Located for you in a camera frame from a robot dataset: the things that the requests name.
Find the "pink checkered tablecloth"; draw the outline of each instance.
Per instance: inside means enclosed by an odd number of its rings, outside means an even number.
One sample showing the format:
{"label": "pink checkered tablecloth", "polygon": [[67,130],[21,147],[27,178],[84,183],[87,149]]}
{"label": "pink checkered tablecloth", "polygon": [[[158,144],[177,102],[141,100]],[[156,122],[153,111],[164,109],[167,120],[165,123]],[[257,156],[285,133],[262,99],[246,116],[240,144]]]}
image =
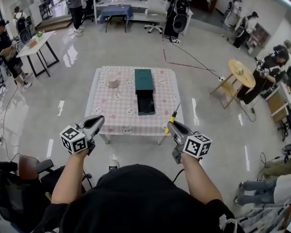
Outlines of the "pink checkered tablecloth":
{"label": "pink checkered tablecloth", "polygon": [[[135,95],[135,69],[151,69],[154,84],[155,115],[139,116]],[[107,86],[107,76],[115,74],[117,88]],[[178,87],[173,84],[170,69],[148,67],[108,67],[99,74],[91,115],[104,115],[105,123],[99,133],[130,135],[165,135],[164,130],[178,105]]]}

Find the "small table with blue cloth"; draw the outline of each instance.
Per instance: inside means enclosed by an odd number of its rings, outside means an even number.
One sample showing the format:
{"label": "small table with blue cloth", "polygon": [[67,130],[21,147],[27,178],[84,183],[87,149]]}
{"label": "small table with blue cloth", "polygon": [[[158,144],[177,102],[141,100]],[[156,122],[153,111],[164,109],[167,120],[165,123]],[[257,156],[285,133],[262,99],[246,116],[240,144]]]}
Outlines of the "small table with blue cloth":
{"label": "small table with blue cloth", "polygon": [[129,23],[129,19],[133,17],[132,9],[129,4],[122,4],[122,5],[108,5],[103,9],[100,16],[100,23],[103,23],[106,18],[108,19],[107,26],[106,26],[106,32],[109,23],[111,24],[112,19],[114,18],[122,18],[123,21],[126,19],[125,24],[125,32],[126,32],[126,26]]}

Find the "wooden table top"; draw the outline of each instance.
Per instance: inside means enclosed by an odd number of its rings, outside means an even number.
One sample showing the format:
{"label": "wooden table top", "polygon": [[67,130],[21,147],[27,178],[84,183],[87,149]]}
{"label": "wooden table top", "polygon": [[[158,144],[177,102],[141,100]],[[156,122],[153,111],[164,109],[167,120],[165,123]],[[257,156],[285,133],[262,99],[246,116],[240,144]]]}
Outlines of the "wooden table top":
{"label": "wooden table top", "polygon": [[[229,69],[231,70],[233,76],[248,88],[253,88],[256,85],[256,80],[254,79],[252,72],[243,63],[238,60],[229,60]],[[238,74],[238,69],[243,69],[243,74]]]}

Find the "blue tablecloth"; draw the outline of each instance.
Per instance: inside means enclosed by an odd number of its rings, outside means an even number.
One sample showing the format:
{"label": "blue tablecloth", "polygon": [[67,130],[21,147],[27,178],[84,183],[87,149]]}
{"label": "blue tablecloth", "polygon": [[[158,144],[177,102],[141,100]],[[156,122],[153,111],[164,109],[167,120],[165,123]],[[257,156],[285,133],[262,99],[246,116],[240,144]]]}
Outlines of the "blue tablecloth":
{"label": "blue tablecloth", "polygon": [[107,17],[121,15],[126,15],[126,25],[128,25],[129,18],[134,16],[129,4],[122,4],[121,6],[113,4],[108,5],[107,7],[104,7],[103,11],[101,12],[100,23],[103,23]]}

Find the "polished floor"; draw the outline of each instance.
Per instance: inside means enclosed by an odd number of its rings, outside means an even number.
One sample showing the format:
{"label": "polished floor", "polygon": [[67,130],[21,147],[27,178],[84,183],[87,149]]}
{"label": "polished floor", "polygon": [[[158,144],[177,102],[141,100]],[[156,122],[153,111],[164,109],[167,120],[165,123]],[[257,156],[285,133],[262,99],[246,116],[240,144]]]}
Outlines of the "polished floor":
{"label": "polished floor", "polygon": [[[61,144],[59,133],[67,125],[73,125],[84,117],[97,68],[170,68],[178,80],[185,124],[213,140],[202,166],[221,191],[225,203],[237,212],[232,201],[238,183],[254,180],[262,167],[260,153],[264,152],[268,160],[279,156],[280,148],[291,142],[291,136],[285,142],[281,141],[281,134],[270,118],[264,100],[255,105],[257,119],[254,122],[236,102],[224,110],[222,103],[226,103],[226,97],[221,92],[209,95],[218,85],[217,77],[207,70],[167,64],[164,50],[168,62],[202,67],[188,54],[162,40],[158,32],[148,34],[143,26],[143,23],[132,23],[124,33],[123,25],[111,25],[105,33],[103,25],[87,22],[84,35],[79,38],[74,36],[72,27],[57,31],[49,43],[60,63],[49,69],[51,77],[46,73],[38,78],[30,77],[33,85],[26,91],[21,88],[16,91],[10,78],[2,91],[0,135],[4,134],[7,151],[5,144],[0,146],[0,160],[8,160],[7,153],[9,158],[21,153],[39,160],[51,158],[56,166],[64,165],[69,154]],[[235,58],[254,70],[255,61],[247,54],[235,49],[219,34],[201,28],[198,21],[192,20],[187,35],[180,37],[182,43],[179,46],[219,76],[229,74],[227,63]],[[53,60],[46,47],[42,52],[47,61]],[[38,58],[33,56],[32,60],[35,68],[41,70]],[[23,62],[24,69],[30,70],[26,58]],[[254,115],[249,108],[246,110],[253,120]],[[155,137],[113,136],[111,143],[106,145],[100,137],[96,137],[97,147],[86,158],[84,169],[93,175],[92,183],[96,183],[107,172],[109,160],[113,157],[122,166],[145,164],[174,179],[182,169],[172,157],[174,141],[167,138],[158,146],[156,140]],[[183,173],[176,185],[188,190]]]}

